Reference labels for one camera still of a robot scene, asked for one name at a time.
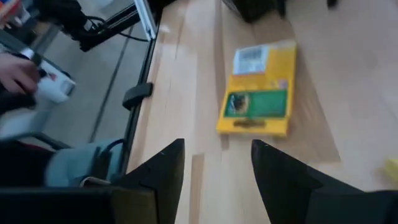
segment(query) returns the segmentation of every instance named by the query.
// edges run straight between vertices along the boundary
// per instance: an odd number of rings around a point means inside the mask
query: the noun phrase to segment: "gray floor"
[[[100,9],[90,2],[81,2],[87,15],[105,19],[128,4],[114,0]],[[124,33],[144,38],[140,24]],[[54,110],[44,133],[72,146],[122,138],[129,117],[128,110],[122,107],[123,96],[137,84],[146,49],[145,42],[117,35],[89,52],[82,52],[77,42],[59,33],[45,56],[73,77],[76,88],[71,98]]]

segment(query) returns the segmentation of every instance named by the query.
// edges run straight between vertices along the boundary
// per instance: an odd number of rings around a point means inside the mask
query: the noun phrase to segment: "black cable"
[[[111,144],[107,145],[104,150],[102,150],[100,155],[109,153],[113,149],[113,147],[117,146],[118,144],[122,144],[122,143],[124,143],[124,139],[118,139],[118,140],[113,141]]]
[[[95,24],[93,21],[101,21],[102,23],[105,23],[105,20],[104,20],[103,18],[96,17],[96,16],[87,16],[87,19],[88,19],[89,21],[91,21],[91,23],[92,23],[94,26],[96,26],[96,27],[98,27],[98,26],[97,26],[97,24]],[[138,37],[133,37],[133,36],[130,36],[130,35],[127,35],[127,34],[123,34],[122,32],[120,32],[119,35],[122,35],[123,37],[127,37],[127,38],[129,38],[129,39],[136,40],[136,41],[148,42],[148,40],[146,40],[146,39],[141,39],[141,38],[138,38]]]
[[[127,35],[127,34],[123,34],[123,33],[119,33],[119,35],[122,35],[123,37],[127,37],[127,38],[130,38],[130,39],[136,40],[136,41],[148,42],[148,40],[146,40],[146,39],[141,39],[141,38],[138,38],[138,37],[133,37],[133,36],[130,36],[130,35]]]

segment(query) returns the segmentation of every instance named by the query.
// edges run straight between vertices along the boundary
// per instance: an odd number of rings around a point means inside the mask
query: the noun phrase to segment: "green label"
[[[225,117],[283,118],[286,115],[287,90],[235,92],[228,96]]]

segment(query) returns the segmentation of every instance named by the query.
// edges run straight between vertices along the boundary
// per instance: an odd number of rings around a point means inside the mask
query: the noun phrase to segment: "light wood surface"
[[[176,221],[184,224],[269,222],[251,166],[254,138],[361,189],[391,187],[382,177],[380,155],[394,156],[389,131],[398,124],[389,125],[386,131],[377,124],[379,118],[372,117],[370,122],[378,130],[369,132],[375,137],[365,141],[371,144],[367,146],[359,143],[359,137],[370,126],[360,126],[354,115],[344,114],[349,109],[344,91],[350,88],[345,82],[354,82],[355,77],[343,74],[352,63],[352,72],[360,75],[363,70],[355,70],[355,62],[365,56],[358,46],[352,52],[343,42],[350,32],[334,32],[351,21],[352,12],[344,7],[370,16],[363,6],[357,6],[361,1],[347,0],[340,6],[342,12],[328,12],[323,1],[291,1],[289,20],[271,13],[253,25],[241,21],[219,0],[177,0],[165,8],[148,77],[154,92],[142,104],[127,171],[173,140],[185,138],[185,177]],[[288,138],[217,134],[216,121],[235,49],[283,39],[295,39],[299,46]],[[342,105],[334,104],[340,100]],[[350,100],[357,106],[358,100],[367,103],[360,95]],[[376,151],[375,142],[387,138],[385,134],[389,134],[388,150]]]

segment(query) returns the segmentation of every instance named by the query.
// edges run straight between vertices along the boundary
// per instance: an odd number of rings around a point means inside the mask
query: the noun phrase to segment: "black metal frame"
[[[159,30],[160,19],[162,18],[162,9],[158,10],[158,13],[154,15],[156,29]],[[147,52],[145,55],[144,62],[142,63],[139,79],[137,85],[143,84],[147,81],[149,75],[150,64],[152,62],[152,56],[154,54],[155,44],[157,36],[149,42]],[[130,159],[131,148],[134,137],[136,135],[138,117],[141,111],[141,104],[131,108],[129,120],[127,122],[126,132],[124,133],[124,144],[122,149],[121,162],[119,164],[119,175],[123,176],[126,174],[127,166]]]
[[[251,160],[271,223],[398,223],[398,191],[363,192],[261,140]]]
[[[99,33],[87,35],[83,39],[80,39],[80,49],[84,52],[87,52],[102,42],[133,26],[139,21],[140,18],[137,7],[135,4],[131,4],[101,24],[98,27],[98,29],[100,29]]]
[[[2,210],[0,222],[175,223],[184,162],[184,140],[176,139],[111,183],[84,176],[75,179],[73,187],[3,187],[0,207],[7,212]]]

